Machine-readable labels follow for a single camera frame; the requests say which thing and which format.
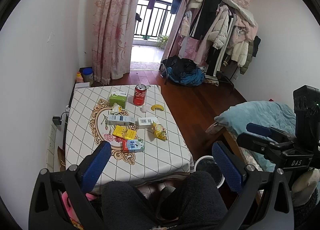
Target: white tablecloth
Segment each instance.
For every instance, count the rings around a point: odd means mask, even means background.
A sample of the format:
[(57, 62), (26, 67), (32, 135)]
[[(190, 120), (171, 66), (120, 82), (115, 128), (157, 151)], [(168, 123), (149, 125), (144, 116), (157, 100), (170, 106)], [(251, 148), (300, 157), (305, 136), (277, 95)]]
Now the white tablecloth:
[[(135, 86), (107, 86), (75, 89), (69, 115), (66, 136), (66, 168), (80, 164), (85, 156), (91, 154), (102, 140), (110, 142), (112, 156), (101, 174), (96, 188), (109, 181), (120, 180), (142, 185), (146, 182), (177, 178), (184, 179), (193, 171), (193, 158), (181, 132), (166, 105), (157, 86), (147, 90), (148, 111), (141, 112), (132, 102)], [(108, 105), (110, 92), (128, 93), (126, 108), (122, 115), (139, 117), (158, 117), (167, 132), (167, 141), (154, 137), (152, 129), (137, 130), (137, 137), (145, 142), (143, 153), (122, 153), (122, 143), (112, 136), (114, 126), (106, 126), (104, 117), (111, 107)], [(153, 104), (161, 104), (165, 111), (151, 110)]]

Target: yellow box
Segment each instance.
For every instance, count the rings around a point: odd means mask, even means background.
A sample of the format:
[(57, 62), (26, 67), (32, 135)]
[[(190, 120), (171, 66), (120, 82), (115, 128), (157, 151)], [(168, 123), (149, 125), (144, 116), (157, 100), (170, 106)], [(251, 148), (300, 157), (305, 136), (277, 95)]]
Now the yellow box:
[(128, 129), (124, 138), (127, 140), (134, 140), (134, 138), (136, 137), (136, 134), (137, 134), (136, 131)]
[(124, 138), (127, 132), (127, 128), (124, 126), (117, 125), (112, 135), (117, 136), (119, 138)]
[(127, 140), (134, 140), (134, 138), (136, 137), (136, 134), (137, 132), (134, 130), (130, 130), (124, 126), (117, 125), (112, 135), (117, 136), (119, 138), (127, 139)]

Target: banana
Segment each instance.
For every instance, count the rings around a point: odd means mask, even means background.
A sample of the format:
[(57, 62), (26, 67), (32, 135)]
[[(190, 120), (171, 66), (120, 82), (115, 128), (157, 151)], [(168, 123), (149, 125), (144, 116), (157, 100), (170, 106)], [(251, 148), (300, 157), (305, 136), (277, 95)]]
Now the banana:
[(161, 111), (164, 111), (164, 107), (160, 104), (154, 104), (153, 106), (151, 106), (151, 110), (154, 111), (155, 109), (159, 109)]

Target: white box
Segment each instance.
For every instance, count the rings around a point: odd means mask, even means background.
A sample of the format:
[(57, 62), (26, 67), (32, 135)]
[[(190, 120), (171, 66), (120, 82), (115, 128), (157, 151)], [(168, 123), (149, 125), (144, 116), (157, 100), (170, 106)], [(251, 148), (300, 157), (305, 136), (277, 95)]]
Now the white box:
[(131, 123), (134, 123), (134, 118), (123, 115), (109, 115), (107, 123), (108, 125), (129, 126)]
[(127, 97), (128, 93), (127, 92), (122, 92), (122, 91), (112, 91), (111, 94), (116, 95), (116, 96), (125, 96)]
[(75, 89), (76, 88), (90, 88), (90, 82), (86, 83), (76, 83), (75, 84)]
[(138, 121), (137, 121), (138, 129), (152, 128), (153, 122), (159, 123), (158, 118), (157, 117), (138, 118)]

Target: blue blanket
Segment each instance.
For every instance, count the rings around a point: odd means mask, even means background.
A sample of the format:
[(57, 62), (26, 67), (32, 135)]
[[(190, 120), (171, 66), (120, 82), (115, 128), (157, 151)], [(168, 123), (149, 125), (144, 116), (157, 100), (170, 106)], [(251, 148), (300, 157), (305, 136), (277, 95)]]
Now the blue blanket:
[[(224, 125), (228, 131), (236, 136), (243, 132), (249, 133), (246, 130), (246, 126), (250, 122), (266, 127), (272, 126), (295, 134), (296, 117), (293, 110), (286, 104), (277, 102), (252, 101), (237, 104), (215, 117), (214, 120)], [(266, 160), (262, 154), (251, 153), (263, 170), (269, 172), (274, 170), (275, 165)]]
[(192, 74), (184, 72), (180, 78), (176, 77), (173, 74), (171, 67), (168, 67), (167, 70), (168, 70), (169, 78), (173, 82), (176, 82), (184, 86), (195, 87), (200, 85), (204, 80), (204, 73), (202, 73), (201, 69), (198, 67), (194, 70)]

